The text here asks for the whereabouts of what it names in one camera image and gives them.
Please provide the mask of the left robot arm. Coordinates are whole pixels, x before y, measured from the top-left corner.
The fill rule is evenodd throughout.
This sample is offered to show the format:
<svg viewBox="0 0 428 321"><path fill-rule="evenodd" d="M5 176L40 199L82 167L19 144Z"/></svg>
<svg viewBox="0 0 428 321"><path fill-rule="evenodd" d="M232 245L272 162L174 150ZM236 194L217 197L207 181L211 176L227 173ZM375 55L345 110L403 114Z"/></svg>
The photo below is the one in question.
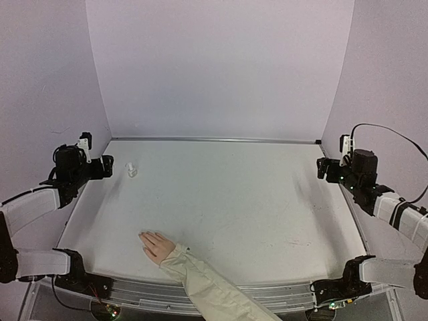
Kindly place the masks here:
<svg viewBox="0 0 428 321"><path fill-rule="evenodd" d="M68 206L88 181L112 176L113 157L91 158L91 148L88 138L56 148L55 166L47 180L1 203L1 283L52 277L53 284L59 288L97 299L109 298L112 278L87 272L83 257L77 251L18 249L12 241L13 236L30 223Z"/></svg>

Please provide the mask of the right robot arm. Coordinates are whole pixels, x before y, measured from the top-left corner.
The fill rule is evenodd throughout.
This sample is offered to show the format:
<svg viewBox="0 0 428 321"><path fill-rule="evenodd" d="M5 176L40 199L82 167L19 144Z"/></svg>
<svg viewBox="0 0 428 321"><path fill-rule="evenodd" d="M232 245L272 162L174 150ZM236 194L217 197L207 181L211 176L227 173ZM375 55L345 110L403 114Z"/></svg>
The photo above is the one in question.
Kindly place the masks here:
<svg viewBox="0 0 428 321"><path fill-rule="evenodd" d="M411 240L423 253L419 261L384 259L361 255L345 263L341 278L311 284L317 307L336 309L340 303L372 293L373 284L413 290L427 299L427 209L405 200L392 189L377 183L378 158L368 150L356 149L341 160L319 158L317 175L342 185L353 201L371 217L387 223Z"/></svg>

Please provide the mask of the beige sleeved forearm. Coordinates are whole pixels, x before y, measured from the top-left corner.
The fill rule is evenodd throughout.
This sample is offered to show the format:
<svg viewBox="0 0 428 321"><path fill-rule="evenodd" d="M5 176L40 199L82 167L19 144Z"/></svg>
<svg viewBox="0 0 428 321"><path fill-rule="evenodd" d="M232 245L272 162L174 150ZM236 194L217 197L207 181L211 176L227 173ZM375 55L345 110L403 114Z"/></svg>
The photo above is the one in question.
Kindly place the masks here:
<svg viewBox="0 0 428 321"><path fill-rule="evenodd" d="M279 320L272 311L244 294L196 258L188 247L175 250L160 263L160 269L182 284L186 295L205 320Z"/></svg>

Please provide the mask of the mannequin hand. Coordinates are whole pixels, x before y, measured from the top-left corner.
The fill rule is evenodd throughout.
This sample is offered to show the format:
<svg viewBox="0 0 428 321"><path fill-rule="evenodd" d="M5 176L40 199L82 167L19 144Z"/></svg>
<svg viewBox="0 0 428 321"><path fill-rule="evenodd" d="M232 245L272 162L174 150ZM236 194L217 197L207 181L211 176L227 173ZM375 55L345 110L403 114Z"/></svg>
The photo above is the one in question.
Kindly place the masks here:
<svg viewBox="0 0 428 321"><path fill-rule="evenodd" d="M139 238L146 256L155 264L160 265L176 248L176 245L160 233L142 232Z"/></svg>

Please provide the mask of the clear nail polish bottle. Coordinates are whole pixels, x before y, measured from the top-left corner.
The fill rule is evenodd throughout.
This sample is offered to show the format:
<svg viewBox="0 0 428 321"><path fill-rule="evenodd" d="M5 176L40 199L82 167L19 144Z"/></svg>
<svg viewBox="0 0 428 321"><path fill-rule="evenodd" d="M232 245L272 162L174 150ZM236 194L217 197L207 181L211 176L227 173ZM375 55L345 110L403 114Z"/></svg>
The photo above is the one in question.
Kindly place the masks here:
<svg viewBox="0 0 428 321"><path fill-rule="evenodd" d="M127 169L128 176L130 178L135 177L138 173L136 167L131 162L126 164L126 169Z"/></svg>

